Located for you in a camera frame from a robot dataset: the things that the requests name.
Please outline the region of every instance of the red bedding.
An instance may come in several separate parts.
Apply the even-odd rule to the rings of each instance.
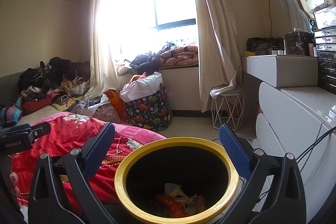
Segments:
[[[68,153],[74,147],[82,147],[85,141],[97,135],[105,124],[105,122],[87,116],[69,112],[62,112],[62,116],[60,114],[45,119],[50,121],[51,132],[39,138],[32,150],[13,155],[12,170],[19,178],[16,186],[20,189],[20,195],[17,199],[23,205],[28,204],[31,180],[41,153],[48,152],[51,156],[59,156]],[[92,189],[103,204],[119,204],[114,189],[114,175],[122,158],[141,145],[164,139],[163,136],[143,128],[123,124],[114,125],[114,142],[97,174],[89,179]],[[70,183],[64,182],[63,186],[74,213],[81,215],[80,206],[71,190]]]

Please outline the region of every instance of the beige curtain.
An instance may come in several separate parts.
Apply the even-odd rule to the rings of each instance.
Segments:
[[[241,82],[236,25],[225,0],[195,0],[199,32],[199,91],[202,111],[209,95],[232,90]]]
[[[100,96],[108,89],[117,90],[119,81],[109,40],[108,0],[90,0],[89,45],[91,51],[90,89],[85,99]]]

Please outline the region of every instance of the white flower print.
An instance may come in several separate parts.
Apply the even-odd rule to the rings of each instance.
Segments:
[[[90,119],[90,117],[79,114],[71,114],[64,116],[63,119],[66,121],[76,120],[75,123],[78,123],[78,122],[87,122]]]
[[[141,143],[139,143],[139,142],[137,142],[136,140],[133,140],[133,139],[131,139],[131,138],[128,138],[128,141],[127,141],[126,144],[127,144],[127,145],[129,146],[129,148],[132,149],[132,150],[135,150],[135,149],[137,149],[137,148],[139,148],[139,147],[142,146]]]

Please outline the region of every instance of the window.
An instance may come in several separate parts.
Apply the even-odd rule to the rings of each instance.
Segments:
[[[111,43],[117,59],[157,52],[167,41],[197,42],[195,0],[112,0]]]

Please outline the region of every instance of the baseboard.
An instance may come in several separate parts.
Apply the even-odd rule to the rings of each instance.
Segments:
[[[212,117],[211,111],[201,112],[200,110],[172,110],[173,116],[175,117]]]

